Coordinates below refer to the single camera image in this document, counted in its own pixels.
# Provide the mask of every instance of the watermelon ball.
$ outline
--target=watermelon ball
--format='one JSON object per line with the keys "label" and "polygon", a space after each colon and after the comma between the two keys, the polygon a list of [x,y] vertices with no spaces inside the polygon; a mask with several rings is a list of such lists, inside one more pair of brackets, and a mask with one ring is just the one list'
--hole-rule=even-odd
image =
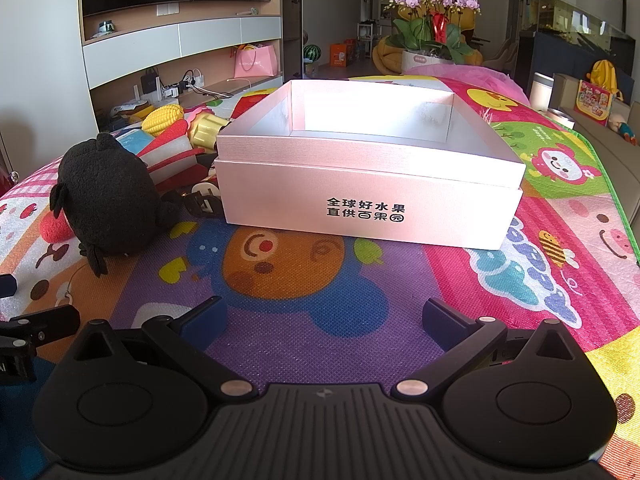
{"label": "watermelon ball", "polygon": [[320,56],[322,56],[322,50],[320,50],[319,46],[310,44],[302,50],[302,54],[306,59],[314,62],[320,59]]}

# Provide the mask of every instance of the red plush nose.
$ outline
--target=red plush nose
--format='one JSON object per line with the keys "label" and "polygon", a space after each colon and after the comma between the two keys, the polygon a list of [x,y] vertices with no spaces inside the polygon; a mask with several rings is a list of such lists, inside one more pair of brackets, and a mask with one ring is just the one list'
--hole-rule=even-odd
{"label": "red plush nose", "polygon": [[58,218],[53,218],[53,213],[49,211],[40,222],[40,236],[47,244],[59,244],[74,237],[74,232],[66,222],[64,211]]}

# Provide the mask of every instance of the red ribbon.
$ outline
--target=red ribbon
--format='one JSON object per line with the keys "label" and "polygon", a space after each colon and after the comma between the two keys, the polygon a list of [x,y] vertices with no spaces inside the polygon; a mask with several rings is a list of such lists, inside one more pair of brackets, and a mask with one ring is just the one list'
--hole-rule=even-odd
{"label": "red ribbon", "polygon": [[433,39],[438,43],[447,43],[447,23],[449,19],[444,14],[433,15]]}

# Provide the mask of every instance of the white cylindrical container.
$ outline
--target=white cylindrical container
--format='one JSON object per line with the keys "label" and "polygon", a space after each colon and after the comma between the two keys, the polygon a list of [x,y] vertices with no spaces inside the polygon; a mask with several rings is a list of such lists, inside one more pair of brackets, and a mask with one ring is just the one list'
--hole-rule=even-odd
{"label": "white cylindrical container", "polygon": [[554,79],[552,77],[536,72],[533,75],[533,84],[531,85],[531,94],[529,95],[531,108],[539,112],[546,112],[553,87]]}
{"label": "white cylindrical container", "polygon": [[553,108],[548,108],[545,112],[545,115],[549,119],[553,119],[554,121],[562,124],[572,130],[574,128],[575,121],[569,117],[567,114],[563,114],[560,110],[554,110]]}

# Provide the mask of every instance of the green leaves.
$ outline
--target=green leaves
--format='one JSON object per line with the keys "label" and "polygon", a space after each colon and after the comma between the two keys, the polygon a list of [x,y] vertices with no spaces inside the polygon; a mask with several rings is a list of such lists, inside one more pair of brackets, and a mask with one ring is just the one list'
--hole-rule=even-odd
{"label": "green leaves", "polygon": [[402,34],[392,34],[386,38],[386,44],[388,46],[394,46],[396,48],[404,48],[404,37]]}
{"label": "green leaves", "polygon": [[409,28],[419,43],[433,40],[431,27],[426,18],[415,18],[414,20],[411,20],[409,22]]}
{"label": "green leaves", "polygon": [[392,34],[386,38],[386,44],[405,50],[420,50],[431,52],[439,56],[443,52],[449,52],[451,59],[456,64],[464,64],[464,56],[473,53],[473,49],[468,44],[460,40],[460,27],[447,23],[447,43],[442,44],[433,39],[433,29],[431,19],[427,16],[414,18],[410,22],[407,20],[394,20],[394,25],[398,34]]}
{"label": "green leaves", "polygon": [[462,54],[460,54],[455,48],[451,48],[450,46],[448,46],[447,48],[449,49],[449,53],[451,54],[451,59],[453,60],[453,62],[456,65],[464,65],[465,58],[462,57]]}
{"label": "green leaves", "polygon": [[420,49],[420,44],[411,31],[411,25],[405,20],[394,20],[394,25],[404,37],[404,45],[410,50]]}
{"label": "green leaves", "polygon": [[456,50],[463,56],[470,56],[474,52],[474,50],[470,46],[468,46],[468,44],[462,42],[460,42],[460,44],[456,47]]}
{"label": "green leaves", "polygon": [[456,47],[460,43],[460,27],[447,23],[447,46]]}

